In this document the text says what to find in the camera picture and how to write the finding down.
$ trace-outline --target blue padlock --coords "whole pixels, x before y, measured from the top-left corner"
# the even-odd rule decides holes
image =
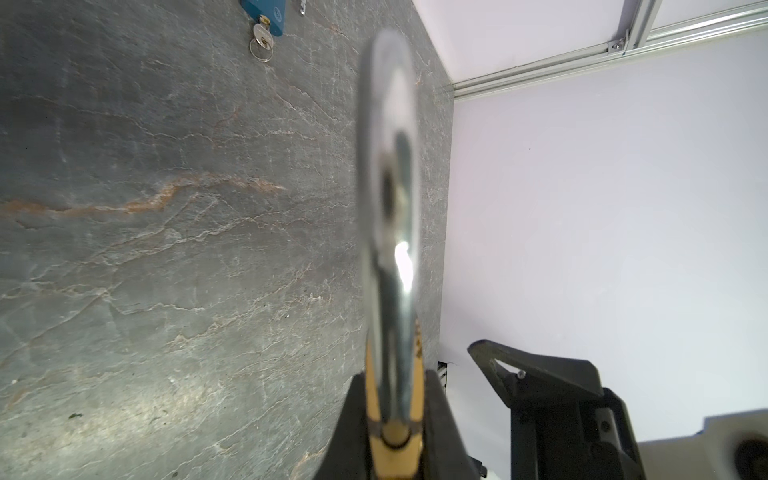
[[[259,23],[259,17],[264,15],[270,20],[270,33],[276,37],[283,34],[286,19],[285,0],[240,0],[240,6],[248,15]]]

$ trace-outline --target black plastic bracket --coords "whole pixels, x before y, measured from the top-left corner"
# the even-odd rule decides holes
[[[590,362],[490,340],[468,351],[510,409],[512,478],[645,480],[626,406]]]

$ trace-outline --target white wall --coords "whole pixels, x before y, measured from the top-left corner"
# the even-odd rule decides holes
[[[768,406],[768,31],[455,106],[441,359],[509,478],[482,338],[589,359],[638,441]]]

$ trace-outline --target key ring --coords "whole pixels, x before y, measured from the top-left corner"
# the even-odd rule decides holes
[[[263,50],[267,50],[270,53],[270,56],[267,58],[261,58],[257,56],[255,53],[253,53],[253,44],[257,43]],[[253,57],[258,60],[262,61],[264,63],[267,63],[268,61],[272,60],[272,56],[275,54],[274,48],[266,48],[264,47],[260,42],[258,42],[255,38],[250,39],[250,43],[248,44],[248,50],[250,50],[250,54],[253,55]]]

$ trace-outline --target silver key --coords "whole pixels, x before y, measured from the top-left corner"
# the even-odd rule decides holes
[[[263,50],[267,50],[269,52],[269,56],[260,57],[259,55],[253,53],[254,43],[257,43]],[[264,23],[257,23],[253,26],[253,39],[251,39],[250,44],[248,45],[248,49],[250,50],[250,54],[253,55],[258,61],[269,61],[272,59],[272,55],[274,55],[275,52],[275,39],[270,33],[269,27],[267,25]]]

